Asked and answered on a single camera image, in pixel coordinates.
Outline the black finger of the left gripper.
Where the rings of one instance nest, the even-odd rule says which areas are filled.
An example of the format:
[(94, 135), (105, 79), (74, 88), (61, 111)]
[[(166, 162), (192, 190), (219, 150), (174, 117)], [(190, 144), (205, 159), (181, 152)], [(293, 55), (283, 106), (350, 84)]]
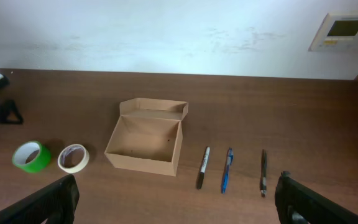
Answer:
[[(14, 115), (16, 120), (9, 119), (10, 115)], [(0, 104), (0, 123), (2, 124), (23, 124), (24, 119), (20, 114), (14, 100), (5, 100)]]

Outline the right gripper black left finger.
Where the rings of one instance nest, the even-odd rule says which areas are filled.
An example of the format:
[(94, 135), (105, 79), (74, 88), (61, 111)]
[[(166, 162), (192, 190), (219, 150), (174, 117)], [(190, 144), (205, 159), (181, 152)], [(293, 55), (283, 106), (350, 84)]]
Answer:
[(80, 193), (68, 174), (0, 211), (0, 223), (72, 224)]

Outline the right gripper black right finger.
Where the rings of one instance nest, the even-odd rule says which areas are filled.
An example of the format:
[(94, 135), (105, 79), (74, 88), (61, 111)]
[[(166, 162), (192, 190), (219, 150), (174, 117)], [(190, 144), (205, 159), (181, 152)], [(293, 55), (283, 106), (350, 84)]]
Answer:
[(323, 197), (283, 171), (275, 190), (280, 223), (358, 223), (358, 215)]

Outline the cream masking tape roll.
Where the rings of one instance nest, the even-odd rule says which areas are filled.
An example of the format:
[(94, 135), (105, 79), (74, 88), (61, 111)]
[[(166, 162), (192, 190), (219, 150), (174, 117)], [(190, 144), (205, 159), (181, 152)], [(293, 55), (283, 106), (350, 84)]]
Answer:
[[(65, 162), (68, 161), (69, 155), (71, 153), (75, 153), (76, 151), (79, 151), (82, 153), (82, 155), (83, 155), (82, 158), (80, 159), (80, 161), (77, 164), (75, 164), (71, 167), (67, 167), (65, 165)], [(90, 159), (90, 154), (83, 145), (72, 144), (72, 145), (67, 146), (60, 152), (57, 162), (58, 162), (58, 166), (59, 166), (59, 168), (61, 168), (61, 170), (65, 171), (69, 174), (74, 174), (76, 172), (83, 170), (86, 167), (86, 165), (88, 164), (89, 159)]]

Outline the green tape roll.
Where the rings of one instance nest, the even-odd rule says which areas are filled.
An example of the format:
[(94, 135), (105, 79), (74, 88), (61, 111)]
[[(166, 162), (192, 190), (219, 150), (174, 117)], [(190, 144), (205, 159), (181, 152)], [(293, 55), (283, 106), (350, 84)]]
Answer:
[(51, 160), (50, 151), (38, 141), (19, 146), (12, 156), (12, 163), (28, 173), (40, 172)]

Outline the black and white sharpie marker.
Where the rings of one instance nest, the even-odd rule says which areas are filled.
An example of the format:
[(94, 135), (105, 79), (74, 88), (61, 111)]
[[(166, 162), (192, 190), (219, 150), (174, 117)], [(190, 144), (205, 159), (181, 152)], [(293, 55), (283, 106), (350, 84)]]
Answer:
[(198, 174), (198, 179), (197, 179), (197, 183), (196, 183), (197, 190), (200, 190), (203, 186), (204, 174), (206, 171), (206, 166), (208, 164), (209, 153), (210, 153), (210, 147), (207, 146), (205, 149), (205, 152), (204, 152), (203, 160), (202, 160), (200, 171)]

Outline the brown cardboard box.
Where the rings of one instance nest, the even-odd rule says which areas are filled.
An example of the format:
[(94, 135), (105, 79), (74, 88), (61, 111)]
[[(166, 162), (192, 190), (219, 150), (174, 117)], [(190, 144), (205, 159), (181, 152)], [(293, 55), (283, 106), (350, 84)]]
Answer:
[(115, 168), (177, 174), (183, 140), (185, 101), (134, 98), (119, 105), (120, 117), (105, 156)]

